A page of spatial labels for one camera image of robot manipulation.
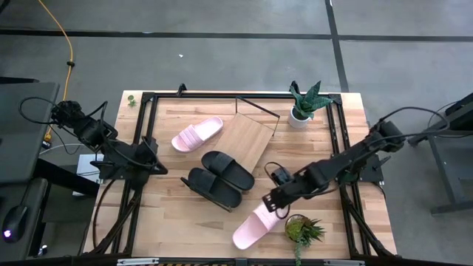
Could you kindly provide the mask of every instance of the white pot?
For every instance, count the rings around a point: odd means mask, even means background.
[[[296,128],[296,129],[304,128],[307,125],[307,122],[309,122],[310,117],[308,117],[305,120],[299,120],[294,117],[293,110],[294,110],[294,107],[289,111],[289,116],[287,118],[287,121],[293,128]]]

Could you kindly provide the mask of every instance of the green plant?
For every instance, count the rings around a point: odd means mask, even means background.
[[[285,231],[287,237],[296,243],[294,255],[296,256],[296,266],[301,265],[301,249],[310,247],[310,243],[320,240],[325,232],[324,229],[316,224],[320,222],[317,219],[309,219],[302,215],[293,215],[286,223]]]
[[[128,106],[130,107],[136,106],[136,100],[133,95],[128,96],[128,101],[129,101]]]
[[[306,120],[310,117],[313,119],[313,113],[317,109],[332,103],[331,99],[319,96],[320,83],[321,81],[312,86],[304,97],[297,93],[293,86],[290,87],[290,92],[296,99],[296,104],[294,105],[295,112],[293,113],[295,118]]]

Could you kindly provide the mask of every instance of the black slipper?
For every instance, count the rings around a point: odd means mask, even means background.
[[[191,190],[197,192],[207,200],[231,212],[242,202],[242,194],[215,174],[201,168],[193,168],[188,179],[180,178]]]
[[[204,154],[202,165],[241,190],[247,191],[253,188],[254,177],[234,158],[221,151],[209,151]]]

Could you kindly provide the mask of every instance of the wooden board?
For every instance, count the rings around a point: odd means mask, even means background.
[[[230,155],[251,173],[274,130],[241,113],[237,113],[223,130],[214,150]]]
[[[127,98],[134,95],[139,103],[141,91],[125,91],[118,110],[115,128],[118,138],[131,142],[135,132],[139,106],[129,107]],[[341,95],[344,103],[348,134],[352,144],[368,132],[361,96],[358,93]],[[252,99],[263,108],[281,115],[275,135],[253,170],[255,186],[243,196],[242,204],[231,214],[189,190],[180,180],[193,167],[202,167],[200,158],[214,148],[222,133],[192,153],[182,154],[171,147],[171,139],[191,123],[199,123],[217,115],[224,127],[234,117],[234,99],[159,99],[153,136],[159,144],[160,161],[169,169],[166,176],[152,176],[146,184],[138,218],[133,256],[166,257],[251,257],[293,258],[293,243],[284,235],[283,223],[247,250],[238,250],[231,241],[233,232],[261,202],[261,197],[274,187],[263,171],[263,165],[276,161],[294,172],[310,162],[330,157],[332,147],[325,109],[316,112],[306,129],[293,129],[287,115],[293,100]],[[245,116],[274,129],[276,119],[252,106],[239,105]],[[337,129],[338,117],[334,108]],[[115,221],[120,205],[123,182],[117,181],[104,197],[98,213],[98,239],[102,239]],[[389,217],[383,194],[372,184],[360,184],[364,216],[386,248],[395,253]],[[321,219],[326,234],[323,242],[314,242],[302,252],[303,258],[349,258],[347,237],[341,212],[339,192],[300,199],[291,205],[292,214],[304,214]],[[358,249],[358,227],[354,226]],[[123,231],[123,240],[127,229]],[[92,230],[89,230],[84,251],[92,249]]]

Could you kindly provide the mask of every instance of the potted plant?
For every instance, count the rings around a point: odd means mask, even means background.
[[[297,83],[293,82],[290,86],[290,92],[296,99],[296,104],[290,111],[288,122],[289,124],[300,129],[307,125],[310,119],[313,119],[313,113],[322,107],[332,103],[332,100],[326,97],[319,96],[321,81],[309,89],[305,96],[300,95],[299,90],[294,88]]]
[[[316,224],[320,222],[317,219],[309,219],[304,215],[294,214],[286,221],[285,232],[290,240],[296,243],[294,255],[296,256],[296,266],[301,265],[301,248],[310,247],[312,240],[320,240],[325,232],[324,229]]]

